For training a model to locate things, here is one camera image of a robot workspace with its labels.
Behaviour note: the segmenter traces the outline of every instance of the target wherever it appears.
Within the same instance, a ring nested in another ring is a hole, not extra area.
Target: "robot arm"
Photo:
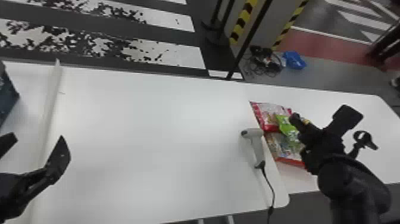
[[[4,144],[0,144],[0,151],[8,151],[17,142],[13,134],[1,139]],[[0,173],[0,223],[20,216],[32,199],[59,180],[70,161],[70,151],[61,136],[43,168],[21,175]]]
[[[390,209],[388,188],[355,159],[359,148],[365,145],[377,149],[370,136],[356,139],[359,140],[355,144],[357,151],[349,154],[344,151],[342,136],[362,119],[362,114],[347,105],[341,106],[324,129],[300,118],[299,114],[289,118],[300,132],[298,139],[305,144],[301,151],[305,167],[318,176],[319,189],[330,198],[333,223],[378,224],[379,215]]]

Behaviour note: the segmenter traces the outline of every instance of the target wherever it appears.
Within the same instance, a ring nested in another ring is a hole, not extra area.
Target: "green package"
[[[288,116],[276,114],[276,119],[278,120],[279,130],[287,137],[287,142],[291,151],[293,153],[299,153],[304,147],[297,138],[299,131],[290,124]]]

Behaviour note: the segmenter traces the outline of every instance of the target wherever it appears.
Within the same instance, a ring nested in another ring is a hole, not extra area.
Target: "white floor marking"
[[[21,4],[28,4],[28,5],[37,5],[40,7],[43,7],[43,5],[47,3],[47,0],[37,0],[29,2],[28,0],[7,0],[7,1],[17,2]],[[131,20],[134,21],[139,20],[140,23],[146,23],[153,26],[166,27],[169,29],[184,30],[188,32],[195,31],[192,18],[188,15],[175,14],[166,11],[154,10],[151,8],[139,7],[136,5],[124,4],[120,2],[107,1],[107,0],[88,0],[88,1],[65,0],[65,1],[68,2],[68,6],[65,9],[67,11],[76,11],[77,13],[83,13],[83,14],[93,14],[93,11],[95,9],[107,6],[107,7],[112,7],[113,9],[118,9],[118,10],[122,9],[123,12],[122,15],[120,15],[121,19],[129,20],[129,16],[132,16],[134,19]],[[54,6],[50,6],[50,8],[64,10],[63,8],[65,6],[66,4],[64,2],[60,2],[56,3]],[[97,14],[105,17],[113,17],[110,8],[97,12]]]
[[[0,19],[0,48],[70,54],[81,57],[118,57],[167,66],[205,69],[201,50],[195,46],[116,38],[104,33],[75,31],[25,21]]]
[[[370,18],[353,15],[351,13],[345,13],[343,11],[338,11],[338,12],[352,23],[372,27],[372,28],[379,29],[379,30],[387,30],[388,28],[390,28],[390,24],[387,24],[387,23],[384,23],[381,21],[376,21],[376,20],[372,20]]]
[[[186,0],[162,0],[162,1],[174,2],[174,3],[186,5]]]
[[[328,2],[329,4],[336,5],[336,6],[343,7],[343,8],[347,8],[349,10],[354,10],[354,11],[358,11],[358,12],[361,12],[361,13],[374,15],[376,17],[381,17],[378,13],[375,13],[373,10],[371,10],[371,9],[369,9],[367,7],[363,7],[363,6],[356,5],[356,4],[349,3],[349,2],[344,2],[344,1],[341,1],[341,0],[325,0],[325,1]]]
[[[310,29],[301,28],[301,27],[298,27],[298,26],[292,26],[292,29],[300,30],[300,31],[308,32],[308,33],[315,33],[315,34],[319,34],[319,35],[323,35],[323,36],[328,36],[330,38],[337,38],[337,39],[342,39],[342,40],[345,40],[345,41],[351,41],[351,42],[363,43],[363,44],[366,44],[366,45],[371,45],[371,43],[369,43],[367,41],[361,41],[361,40],[357,40],[357,39],[353,39],[353,38],[347,38],[347,37],[344,37],[344,36],[334,35],[334,34],[330,34],[330,33],[324,33],[324,32],[321,32],[321,31],[310,30]]]
[[[220,77],[220,78],[225,78],[228,75],[227,71],[215,71],[215,70],[209,70],[208,74],[210,74],[211,77]],[[235,72],[232,76],[233,79],[243,79],[242,74],[239,72]]]
[[[374,1],[370,1],[371,4],[375,5],[377,8],[379,8],[380,10],[382,10],[384,13],[386,13],[387,15],[389,15],[390,17],[394,18],[395,20],[399,20],[399,17],[394,14],[392,11],[388,10],[386,7],[384,7],[381,3],[378,2],[374,2]]]
[[[380,35],[366,31],[361,31],[361,33],[363,33],[366,37],[368,37],[368,39],[370,39],[372,42],[375,42],[380,37]]]

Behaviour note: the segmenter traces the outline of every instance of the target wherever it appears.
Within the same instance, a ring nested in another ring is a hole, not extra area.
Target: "white strip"
[[[220,77],[220,78],[225,78],[228,75],[227,71],[215,71],[215,70],[209,70],[208,74],[210,74],[211,77]],[[235,72],[232,76],[232,79],[243,79],[242,74],[239,72]]]
[[[227,224],[235,224],[235,220],[233,219],[233,216],[226,216],[226,222],[227,222]]]
[[[30,1],[28,0],[7,0],[10,2],[17,2],[20,4],[27,4],[27,5],[36,5],[42,7],[46,0],[40,0],[40,2]],[[136,5],[129,5],[120,2],[114,1],[100,1],[100,0],[68,0],[72,6],[77,7],[80,9],[79,13],[83,14],[92,14],[90,13],[94,9],[98,8],[100,5],[109,5],[115,9],[122,8],[124,10],[124,15],[128,16],[130,12],[137,12],[133,17],[139,19],[140,21],[146,21],[147,24],[154,25],[154,26],[161,26],[166,27],[169,29],[177,29],[177,30],[184,30],[188,32],[194,32],[195,28],[193,26],[192,18],[188,15],[181,15],[170,13],[161,10],[154,10],[151,8],[139,7]],[[57,7],[51,7],[54,9],[61,10],[61,7],[65,5],[64,2],[57,3]],[[111,17],[111,10],[106,9],[105,14],[100,14],[101,16]]]
[[[386,7],[384,7],[381,3],[378,2],[374,2],[374,1],[370,1],[371,4],[375,5],[376,7],[378,7],[380,10],[382,10],[384,13],[386,13],[387,15],[389,15],[390,17],[394,18],[395,20],[399,20],[399,17],[394,14],[392,11],[388,10]]]
[[[370,39],[372,42],[375,42],[380,37],[380,35],[378,35],[378,34],[366,32],[366,31],[361,31],[361,33],[366,35],[366,37],[368,37],[368,39]]]
[[[174,3],[186,5],[186,0],[162,0],[162,1],[174,2]]]
[[[356,5],[356,4],[349,3],[349,2],[344,2],[344,1],[341,1],[341,0],[325,0],[325,1],[328,2],[329,4],[336,5],[336,6],[339,6],[339,7],[342,7],[342,8],[347,8],[349,10],[354,10],[354,11],[358,11],[358,12],[361,12],[361,13],[374,15],[376,17],[381,17],[378,13],[375,13],[373,10],[371,10],[371,9],[369,9],[367,7],[363,7],[363,6]]]
[[[77,42],[75,33],[70,33],[67,29],[64,33],[57,36],[52,33],[43,32],[43,26],[29,30],[19,30],[17,33],[13,34],[7,26],[7,23],[12,23],[14,26],[21,27],[28,27],[29,23],[0,18],[0,34],[6,36],[7,41],[11,42],[11,46],[14,48],[25,48],[28,51],[34,50],[35,48],[38,49],[38,46],[47,38],[51,38],[54,45],[65,45],[67,39],[72,39],[75,43]],[[82,44],[93,44],[92,42],[86,43],[87,41],[88,40],[84,39],[79,42]],[[123,41],[126,41],[129,44],[121,50],[122,53],[127,55],[126,61],[205,69],[201,50],[196,46],[177,45],[174,43],[149,41],[145,39],[128,39]],[[101,38],[93,38],[93,42],[95,45],[93,46],[92,51],[97,53],[100,57],[105,56],[109,50],[108,45],[114,44],[113,38],[107,35],[102,35]],[[0,48],[4,46],[5,41],[0,41]],[[71,50],[66,47],[56,50],[52,45],[44,45],[40,47],[40,51],[72,54],[70,53]],[[146,61],[144,60],[144,57],[149,57],[153,60]]]
[[[53,118],[53,111],[55,101],[57,99],[58,90],[60,88],[61,76],[63,75],[63,68],[60,65],[59,59],[56,59],[54,68],[52,69],[48,78],[47,95],[45,100],[45,106],[43,109],[43,116],[40,123],[39,133],[37,133],[37,152],[41,153],[38,161],[38,167],[42,166],[42,163],[46,160],[44,150],[47,145],[48,135],[51,120]]]
[[[390,28],[390,24],[387,24],[387,23],[384,23],[381,21],[376,21],[376,20],[372,20],[370,18],[365,18],[362,16],[353,15],[350,13],[345,13],[343,11],[338,11],[338,12],[352,23],[372,27],[372,28],[379,29],[379,30],[387,30],[388,28]]]
[[[353,38],[347,38],[347,37],[344,37],[344,36],[334,35],[334,34],[330,34],[330,33],[324,33],[324,32],[321,32],[321,31],[310,30],[310,29],[301,28],[301,27],[298,27],[298,26],[292,26],[292,29],[301,30],[301,31],[308,32],[308,33],[315,33],[315,34],[319,34],[319,35],[323,35],[323,36],[328,36],[330,38],[337,38],[337,39],[342,39],[342,40],[345,40],[345,41],[351,41],[351,42],[363,43],[363,44],[366,44],[366,45],[371,45],[371,43],[369,43],[367,41],[361,41],[361,40],[357,40],[357,39],[353,39]]]

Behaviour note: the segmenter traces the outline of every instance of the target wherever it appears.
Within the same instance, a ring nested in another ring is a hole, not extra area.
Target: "black and white floor pattern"
[[[310,1],[293,28],[371,43],[399,20],[395,7],[385,0]]]
[[[75,13],[98,15],[111,18],[122,18],[132,22],[144,23],[169,29],[194,32],[192,19],[188,15],[180,15],[151,8],[139,7],[114,1],[99,0],[8,0],[20,4],[49,7]]]
[[[205,69],[197,47],[0,19],[0,47]]]
[[[167,4],[169,8],[187,4],[186,0],[149,1],[155,1],[153,5],[157,5],[157,2],[165,2],[164,5]],[[26,7],[29,7],[29,11],[32,9],[30,13],[34,14],[31,18],[34,18],[35,14],[40,14],[35,11],[43,8],[45,11],[59,11],[67,18],[70,18],[73,13],[78,13],[81,19],[94,20],[103,17],[115,20],[115,23],[121,20],[123,20],[123,23],[128,21],[132,25],[124,26],[126,29],[136,29],[136,33],[150,33],[150,35],[142,38],[140,35],[126,36],[115,34],[115,32],[112,34],[107,31],[95,32],[94,30],[97,31],[98,29],[92,26],[88,26],[84,30],[82,28],[77,29],[74,24],[70,26],[71,23],[54,26],[53,24],[59,24],[52,22],[52,20],[57,20],[54,15],[48,20],[35,23],[32,20],[37,21],[36,19],[30,20],[24,17],[23,20],[19,20],[18,15],[12,14],[10,16],[4,11],[3,14],[5,15],[2,15],[0,10],[0,49],[6,49],[7,52],[68,55],[69,57],[98,58],[103,61],[107,58],[113,61],[118,59],[132,65],[139,65],[142,70],[146,67],[143,64],[153,65],[153,67],[167,66],[160,67],[157,71],[163,72],[165,68],[168,68],[167,73],[180,75],[196,76],[199,72],[191,74],[195,70],[204,71],[204,74],[211,77],[225,77],[227,74],[226,69],[219,69],[218,66],[206,66],[202,49],[199,47],[200,44],[197,44],[200,41],[196,41],[192,18],[187,12],[179,14],[176,13],[178,10],[175,10],[172,13],[127,4],[126,1],[121,3],[118,0],[0,0],[0,8],[6,2],[10,2],[8,5],[13,4],[12,7],[26,5]],[[165,35],[168,36],[167,39],[173,41],[165,41]],[[233,77],[242,79],[240,73]]]

